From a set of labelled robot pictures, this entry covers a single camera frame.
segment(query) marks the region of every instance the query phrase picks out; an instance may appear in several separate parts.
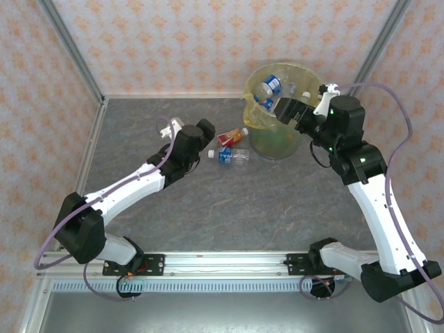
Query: yellow plastic bucket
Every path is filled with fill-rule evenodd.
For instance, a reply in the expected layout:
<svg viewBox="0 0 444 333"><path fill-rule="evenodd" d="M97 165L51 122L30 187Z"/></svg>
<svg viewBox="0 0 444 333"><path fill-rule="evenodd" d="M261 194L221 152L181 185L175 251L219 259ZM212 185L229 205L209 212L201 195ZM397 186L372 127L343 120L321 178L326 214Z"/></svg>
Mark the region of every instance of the yellow plastic bucket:
<svg viewBox="0 0 444 333"><path fill-rule="evenodd" d="M249 127L248 138L252 148L260 155L274 160L291 156L299 147L302 135L294 129L296 122L284 125L275 115L268 112L253 98L253 90L273 74L279 67L288 73L289 82L296 86L295 98L309 92L308 104L318 103L318 89L321 79L311 69L296 63L277 63L259 68L248 78L245 84L243 99L246 100L244 123Z"/></svg>

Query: patterned wallpaper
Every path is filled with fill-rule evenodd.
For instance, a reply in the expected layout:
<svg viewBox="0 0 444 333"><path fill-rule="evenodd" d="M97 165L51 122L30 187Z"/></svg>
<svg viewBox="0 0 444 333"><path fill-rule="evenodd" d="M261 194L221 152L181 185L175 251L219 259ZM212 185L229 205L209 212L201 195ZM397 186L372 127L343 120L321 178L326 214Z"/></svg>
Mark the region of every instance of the patterned wallpaper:
<svg viewBox="0 0 444 333"><path fill-rule="evenodd" d="M397 158L393 187L418 245L444 268L444 7L440 0L416 0L376 66L371 81L391 87L406 105L413 138ZM407 129L391 96L364 88L366 139L386 158ZM444 278L438 279L444 293ZM441 316L438 303L430 309Z"/></svg>
<svg viewBox="0 0 444 333"><path fill-rule="evenodd" d="M0 22L0 322L17 332L96 104L36 0L1 1Z"/></svg>
<svg viewBox="0 0 444 333"><path fill-rule="evenodd" d="M258 66L351 83L395 0L55 0L104 94L240 94Z"/></svg>

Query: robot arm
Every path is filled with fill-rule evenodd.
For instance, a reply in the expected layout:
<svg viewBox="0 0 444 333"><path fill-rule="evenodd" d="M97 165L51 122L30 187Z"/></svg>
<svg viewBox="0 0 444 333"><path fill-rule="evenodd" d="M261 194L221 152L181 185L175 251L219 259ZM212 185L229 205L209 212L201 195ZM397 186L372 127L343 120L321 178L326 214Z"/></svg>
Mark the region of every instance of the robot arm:
<svg viewBox="0 0 444 333"><path fill-rule="evenodd" d="M296 130L309 135L314 145L323 147L330 165L341 177L362 209L379 255L367 255L346 248L336 239L324 239L310 246L314 268L337 268L362 281L377 302L387 300L424 282L395 229L385 199L386 164L380 151L362 140L365 110L358 99L339 96L336 85L321 85L323 94L316 108L293 99L280 99L275 114L282 123L297 121ZM402 217L393 191L394 209L403 234L416 259L430 278L441 274L437 262L427 261Z"/></svg>
<svg viewBox="0 0 444 333"><path fill-rule="evenodd" d="M196 126L183 125L179 119L172 119L171 123L176 133L173 149L168 160L158 170L144 175L165 158L169 145L148 158L138 170L113 185L83 197L74 192L65 198L55 225L78 207L102 198L114 189L111 194L72 218L55 235L79 264L86 264L95 258L104 259L130 273L137 272L144 264L141 248L127 237L119 238L105 233L105 226L140 199L183 178L191 166L199 161L199 153L214 137L214 126L205 119ZM171 138L169 127L160 134Z"/></svg>

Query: bottle in bucket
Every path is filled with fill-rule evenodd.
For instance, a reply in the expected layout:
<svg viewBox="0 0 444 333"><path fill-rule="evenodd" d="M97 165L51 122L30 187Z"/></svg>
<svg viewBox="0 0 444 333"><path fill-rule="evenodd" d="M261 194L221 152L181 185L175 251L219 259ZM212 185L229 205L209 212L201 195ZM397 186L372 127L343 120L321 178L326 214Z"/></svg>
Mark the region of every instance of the bottle in bucket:
<svg viewBox="0 0 444 333"><path fill-rule="evenodd" d="M257 85L253 92L256 102L269 99L273 94L279 94L283 84L287 81L288 75L284 69L278 69L265 81Z"/></svg>

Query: water bottle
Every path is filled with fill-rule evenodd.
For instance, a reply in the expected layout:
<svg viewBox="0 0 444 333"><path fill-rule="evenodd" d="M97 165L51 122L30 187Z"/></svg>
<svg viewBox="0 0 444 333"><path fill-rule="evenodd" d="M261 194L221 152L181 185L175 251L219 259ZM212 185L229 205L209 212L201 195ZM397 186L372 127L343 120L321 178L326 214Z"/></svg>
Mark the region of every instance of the water bottle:
<svg viewBox="0 0 444 333"><path fill-rule="evenodd" d="M230 147L220 147L217 151L208 151L209 158L218 158L221 164L244 164L250 158L250 151Z"/></svg>
<svg viewBox="0 0 444 333"><path fill-rule="evenodd" d="M294 83L288 83L284 85L284 87L279 93L274 94L271 99L266 99L265 101L261 102L260 105L266 108L269 112L274 113L274 109L278 104L280 98L281 97L291 98L295 92L296 92L296 86L294 85Z"/></svg>
<svg viewBox="0 0 444 333"><path fill-rule="evenodd" d="M256 102L265 101L273 94L279 93L288 75L285 69L280 68L273 72L264 82L258 84L253 92Z"/></svg>

